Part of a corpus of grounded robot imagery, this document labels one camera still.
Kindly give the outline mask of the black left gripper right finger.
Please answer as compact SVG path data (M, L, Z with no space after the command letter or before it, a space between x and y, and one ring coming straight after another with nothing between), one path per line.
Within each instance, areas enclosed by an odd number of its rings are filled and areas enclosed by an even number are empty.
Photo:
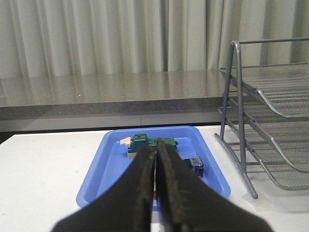
M156 191L167 232L270 232L262 218L208 187L173 146L157 141Z

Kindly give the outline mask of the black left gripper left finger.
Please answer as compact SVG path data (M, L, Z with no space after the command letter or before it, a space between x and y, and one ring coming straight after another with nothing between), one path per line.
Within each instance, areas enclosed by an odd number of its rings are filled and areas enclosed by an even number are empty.
M88 206L59 221L55 232L149 232L155 151L139 148L121 177Z

